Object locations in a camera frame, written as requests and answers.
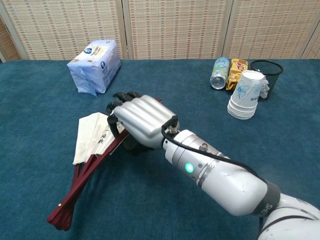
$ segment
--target blue tablecloth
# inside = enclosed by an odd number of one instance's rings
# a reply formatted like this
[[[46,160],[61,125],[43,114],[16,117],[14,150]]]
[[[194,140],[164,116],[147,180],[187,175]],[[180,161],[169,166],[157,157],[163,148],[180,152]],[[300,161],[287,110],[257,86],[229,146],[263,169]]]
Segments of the blue tablecloth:
[[[230,94],[210,88],[213,59],[124,60],[98,97],[77,92],[67,61],[0,64],[0,239],[255,239],[256,216],[229,215],[163,150],[117,149],[85,187],[71,229],[46,223],[71,186],[78,119],[105,112],[115,92],[162,98],[181,129],[319,208],[320,60],[276,62],[284,73],[249,120],[229,115]]]

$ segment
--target trash can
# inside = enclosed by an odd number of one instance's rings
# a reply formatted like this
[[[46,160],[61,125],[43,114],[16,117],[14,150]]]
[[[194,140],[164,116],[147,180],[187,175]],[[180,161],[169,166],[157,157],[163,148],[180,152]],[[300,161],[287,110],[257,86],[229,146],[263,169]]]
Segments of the trash can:
[[[258,101],[266,101],[269,99],[272,90],[277,82],[277,79],[280,74],[283,73],[284,68],[276,63],[269,60],[254,60],[250,63],[251,70],[261,72],[265,75],[267,84],[262,84],[262,97],[259,96]]]

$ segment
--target blue label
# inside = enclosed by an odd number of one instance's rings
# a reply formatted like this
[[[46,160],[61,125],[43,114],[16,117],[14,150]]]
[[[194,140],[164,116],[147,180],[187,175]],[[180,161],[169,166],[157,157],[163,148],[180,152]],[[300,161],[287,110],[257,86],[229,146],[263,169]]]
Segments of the blue label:
[[[86,48],[83,50],[86,54],[90,54],[92,52],[92,48]]]

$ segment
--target woven screen panel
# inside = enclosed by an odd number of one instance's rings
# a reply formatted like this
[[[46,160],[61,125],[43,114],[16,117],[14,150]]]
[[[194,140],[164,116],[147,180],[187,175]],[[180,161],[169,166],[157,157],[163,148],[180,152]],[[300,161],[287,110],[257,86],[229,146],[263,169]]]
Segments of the woven screen panel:
[[[4,60],[19,60],[21,57],[12,42],[12,39],[7,32],[5,24],[0,19],[0,53],[3,55]]]
[[[217,49],[225,0],[128,0],[135,59],[206,59]]]
[[[223,52],[229,58],[299,59],[319,9],[320,0],[239,0]]]
[[[310,50],[306,53],[307,59],[320,59],[320,31],[318,31],[318,34],[314,40],[313,43],[311,43]]]
[[[32,60],[71,60],[90,42],[121,40],[116,0],[3,0]]]

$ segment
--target robotic arm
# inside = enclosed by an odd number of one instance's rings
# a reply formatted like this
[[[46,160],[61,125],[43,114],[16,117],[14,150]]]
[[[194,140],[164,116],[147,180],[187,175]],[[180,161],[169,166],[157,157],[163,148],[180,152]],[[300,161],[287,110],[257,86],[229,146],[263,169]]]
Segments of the robotic arm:
[[[151,96],[129,92],[114,97],[124,103],[108,105],[110,121],[120,122],[141,146],[164,149],[172,165],[230,214],[267,217],[258,240],[320,239],[316,207],[281,193],[249,166],[224,156],[193,132],[180,131],[178,117]]]

